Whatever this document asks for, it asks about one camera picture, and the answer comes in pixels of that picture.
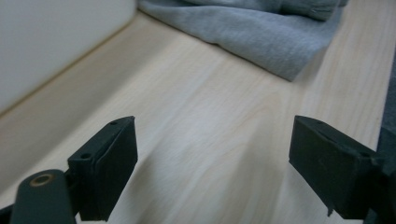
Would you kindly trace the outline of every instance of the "gray cloth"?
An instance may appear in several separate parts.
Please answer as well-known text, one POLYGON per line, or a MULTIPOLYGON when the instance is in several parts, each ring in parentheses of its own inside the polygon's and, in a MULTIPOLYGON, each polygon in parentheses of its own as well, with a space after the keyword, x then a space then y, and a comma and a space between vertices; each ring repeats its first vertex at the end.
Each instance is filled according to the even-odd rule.
POLYGON ((305 3, 324 1, 139 0, 139 8, 275 75, 294 80, 312 57, 329 45, 339 23, 338 0, 327 0, 333 5, 329 7, 332 15, 326 21, 304 15, 316 6, 305 3), (291 7, 288 11, 294 10, 304 16, 277 14, 296 2, 306 7, 291 7))

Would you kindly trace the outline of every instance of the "light wood surface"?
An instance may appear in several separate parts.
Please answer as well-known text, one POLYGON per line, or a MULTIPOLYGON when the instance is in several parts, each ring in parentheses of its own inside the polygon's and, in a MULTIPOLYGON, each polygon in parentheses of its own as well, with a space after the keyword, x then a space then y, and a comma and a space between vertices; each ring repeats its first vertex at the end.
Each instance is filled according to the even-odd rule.
POLYGON ((0 205, 134 115, 139 162, 109 223, 361 223, 288 164, 295 115, 375 148, 396 42, 394 0, 351 0, 330 47, 290 83, 138 13, 0 117, 0 205))

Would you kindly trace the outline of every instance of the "black plastic part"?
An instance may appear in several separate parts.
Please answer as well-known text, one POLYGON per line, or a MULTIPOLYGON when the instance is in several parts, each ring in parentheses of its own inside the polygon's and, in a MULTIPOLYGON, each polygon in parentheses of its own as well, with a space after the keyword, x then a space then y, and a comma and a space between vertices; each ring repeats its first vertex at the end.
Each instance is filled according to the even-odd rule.
POLYGON ((296 116, 290 163, 329 208, 365 219, 384 159, 330 125, 296 116))
POLYGON ((11 214, 12 214, 12 207, 13 207, 13 205, 10 205, 10 206, 7 206, 0 210, 0 223, 1 224, 3 224, 3 223, 7 224, 10 222, 11 214))
POLYGON ((396 223, 396 173, 383 175, 374 183, 372 208, 377 224, 396 223))
POLYGON ((74 210, 82 220, 108 220, 136 162, 134 117, 108 123, 68 159, 70 181, 78 183, 71 192, 80 200, 74 210))
POLYGON ((18 188, 10 223, 76 223, 64 172, 48 170, 24 179, 18 188))

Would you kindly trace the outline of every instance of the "wooden table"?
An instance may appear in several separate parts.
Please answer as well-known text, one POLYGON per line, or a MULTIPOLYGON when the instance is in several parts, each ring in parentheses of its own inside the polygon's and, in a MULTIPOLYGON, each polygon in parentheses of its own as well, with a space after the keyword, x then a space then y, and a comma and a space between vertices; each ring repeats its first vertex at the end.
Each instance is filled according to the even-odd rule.
POLYGON ((139 13, 0 117, 0 205, 113 119, 136 117, 139 162, 110 223, 360 223, 288 164, 295 115, 375 148, 396 42, 394 0, 351 0, 294 82, 139 13))

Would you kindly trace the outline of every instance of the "fabric fold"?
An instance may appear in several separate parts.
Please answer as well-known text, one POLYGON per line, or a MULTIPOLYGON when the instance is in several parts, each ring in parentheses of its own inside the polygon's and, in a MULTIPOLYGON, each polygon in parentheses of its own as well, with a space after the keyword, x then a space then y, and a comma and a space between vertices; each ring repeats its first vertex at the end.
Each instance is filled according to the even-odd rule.
POLYGON ((218 3, 216 0, 187 1, 139 0, 139 7, 160 21, 205 42, 218 44, 287 80, 294 80, 312 57, 329 45, 341 16, 339 7, 334 8, 327 21, 317 21, 246 8, 246 5, 197 5, 218 3))

